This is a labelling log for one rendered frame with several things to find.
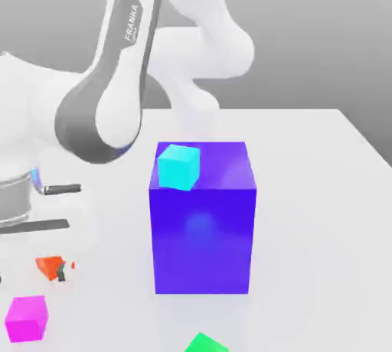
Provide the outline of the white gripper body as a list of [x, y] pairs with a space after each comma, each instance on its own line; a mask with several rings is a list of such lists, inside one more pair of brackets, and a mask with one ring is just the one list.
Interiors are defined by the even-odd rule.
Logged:
[[0, 227], [0, 253], [72, 253], [90, 248], [84, 220], [52, 219]]

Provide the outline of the small orange cube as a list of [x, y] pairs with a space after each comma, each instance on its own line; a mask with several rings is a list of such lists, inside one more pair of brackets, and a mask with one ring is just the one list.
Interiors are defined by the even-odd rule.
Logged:
[[37, 268], [49, 280], [54, 281], [57, 279], [57, 268], [62, 262], [61, 256], [47, 256], [35, 259]]

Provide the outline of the small magenta cube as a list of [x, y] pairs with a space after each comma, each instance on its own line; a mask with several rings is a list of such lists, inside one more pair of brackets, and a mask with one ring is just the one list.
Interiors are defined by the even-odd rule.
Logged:
[[43, 295], [12, 299], [5, 327], [12, 343], [41, 341], [48, 321], [48, 309]]

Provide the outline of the small cyan cube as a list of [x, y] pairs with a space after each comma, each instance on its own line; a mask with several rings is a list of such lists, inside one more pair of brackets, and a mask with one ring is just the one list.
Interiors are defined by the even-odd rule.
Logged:
[[160, 187], [190, 191], [200, 177], [199, 148], [170, 144], [158, 157]]

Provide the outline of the small green cube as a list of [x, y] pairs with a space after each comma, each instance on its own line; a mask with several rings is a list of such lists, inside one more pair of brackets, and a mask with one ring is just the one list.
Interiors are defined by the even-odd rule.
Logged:
[[184, 352], [230, 352], [230, 349], [206, 334], [198, 333]]

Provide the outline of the large blue box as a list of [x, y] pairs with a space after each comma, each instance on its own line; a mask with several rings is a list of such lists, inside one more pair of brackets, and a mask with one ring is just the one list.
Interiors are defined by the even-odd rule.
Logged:
[[158, 294], [246, 294], [256, 182], [244, 142], [195, 142], [201, 172], [190, 191], [160, 187], [152, 169], [149, 209]]

